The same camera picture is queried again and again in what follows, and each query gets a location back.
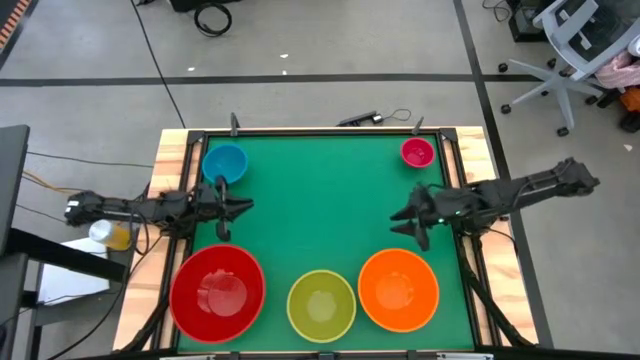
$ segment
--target green mat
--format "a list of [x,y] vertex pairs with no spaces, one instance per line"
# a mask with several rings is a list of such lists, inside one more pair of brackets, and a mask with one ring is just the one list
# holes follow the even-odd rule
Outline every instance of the green mat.
[[[435,147],[435,137],[425,136]],[[443,185],[438,161],[412,169],[400,157],[406,136],[212,138],[241,146],[249,156],[245,176],[230,189],[255,206],[232,225],[232,243],[250,251],[266,277],[262,313],[239,338],[220,345],[181,334],[180,352],[472,349],[473,340],[451,228],[429,231],[431,250],[421,252],[407,236],[389,231],[389,216],[406,205],[416,182]],[[215,222],[198,225],[194,252],[219,243]],[[300,337],[287,319],[290,287],[315,269],[335,271],[356,292],[358,274],[375,252],[404,248],[431,265],[440,303],[422,329],[397,334],[380,328],[358,302],[356,320],[341,339],[327,344]]]

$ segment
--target gray floor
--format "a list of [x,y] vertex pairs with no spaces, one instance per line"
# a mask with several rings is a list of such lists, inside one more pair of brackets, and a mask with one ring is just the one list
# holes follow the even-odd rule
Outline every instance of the gray floor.
[[[480,0],[462,2],[483,73],[494,74],[509,57],[542,65],[552,56],[545,44],[514,44],[507,24],[497,23]],[[200,35],[190,15],[174,13],[165,1],[139,8],[166,76],[471,74],[453,0],[244,0],[229,7],[234,25],[219,39]],[[5,79],[156,76],[128,0],[40,0],[0,70]],[[497,109],[533,85],[488,83],[491,105]],[[243,126],[329,126],[396,108],[411,109],[411,123],[424,116],[425,125],[484,125],[473,82],[172,85],[171,91],[190,127],[226,126],[231,111]],[[513,176],[574,156],[602,180],[590,197],[523,212],[556,347],[640,353],[634,307],[640,138],[616,128],[619,106],[602,110],[574,100],[577,128],[564,139],[555,136],[561,118],[552,97],[516,107],[508,117],[496,111],[496,122]],[[0,126],[31,126],[32,151],[101,161],[152,164],[161,129],[180,126],[156,85],[0,87],[0,109]],[[59,186],[122,197],[139,194],[151,173],[34,156],[25,168]],[[18,202],[61,217],[65,200],[23,183]],[[86,233],[21,209],[14,226],[55,241]],[[46,326],[40,357],[88,331],[112,298],[100,299],[75,301],[64,311],[68,320]],[[68,358],[109,352],[117,319],[112,314]]]

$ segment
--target office chair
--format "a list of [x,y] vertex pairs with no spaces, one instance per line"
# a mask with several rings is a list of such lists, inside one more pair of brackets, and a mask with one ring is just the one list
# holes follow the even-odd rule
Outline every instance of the office chair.
[[[593,86],[599,83],[591,75],[624,51],[640,34],[640,19],[624,19],[616,12],[619,9],[600,6],[594,0],[556,0],[538,14],[533,23],[544,29],[558,57],[547,62],[551,70],[509,59],[510,66],[535,76],[543,83],[511,104],[502,105],[500,111],[509,114],[511,106],[553,91],[565,123],[556,133],[558,136],[568,135],[569,130],[575,127],[568,90],[590,95],[586,100],[589,105],[597,102],[602,91]],[[502,63],[498,71],[504,73],[508,68],[509,65]]]

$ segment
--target red bowl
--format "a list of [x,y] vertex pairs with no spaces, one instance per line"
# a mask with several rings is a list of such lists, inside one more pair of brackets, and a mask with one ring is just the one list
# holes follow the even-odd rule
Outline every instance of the red bowl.
[[213,245],[178,270],[169,294],[178,328],[194,340],[219,344],[245,332],[262,310],[264,273],[246,250]]
[[401,153],[402,160],[415,168],[427,167],[436,158],[433,145],[419,137],[409,138],[402,143]]

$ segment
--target orange bowl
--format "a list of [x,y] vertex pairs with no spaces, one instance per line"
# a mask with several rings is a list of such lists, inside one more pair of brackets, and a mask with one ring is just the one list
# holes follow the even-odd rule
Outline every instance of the orange bowl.
[[431,320],[438,307],[439,288],[424,259],[408,250],[387,249],[375,253],[362,267],[358,296],[373,322],[406,333]]

